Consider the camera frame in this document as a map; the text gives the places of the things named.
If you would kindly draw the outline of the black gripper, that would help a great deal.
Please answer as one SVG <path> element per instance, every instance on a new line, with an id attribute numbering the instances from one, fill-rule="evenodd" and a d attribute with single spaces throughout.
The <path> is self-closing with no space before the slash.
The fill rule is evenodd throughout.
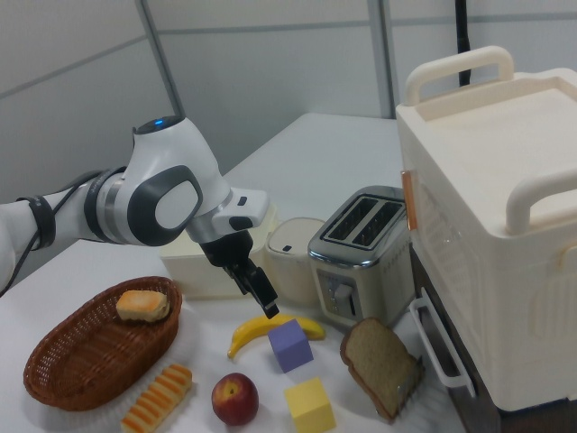
<path id="1" fill-rule="evenodd" d="M 207 260 L 215 267 L 224 268 L 241 293 L 243 295 L 251 293 L 261 306 L 265 317 L 272 319 L 279 313 L 276 304 L 278 295 L 265 271 L 261 267 L 253 267 L 254 264 L 250 259 L 252 247 L 253 240 L 247 230 L 200 245 Z"/>

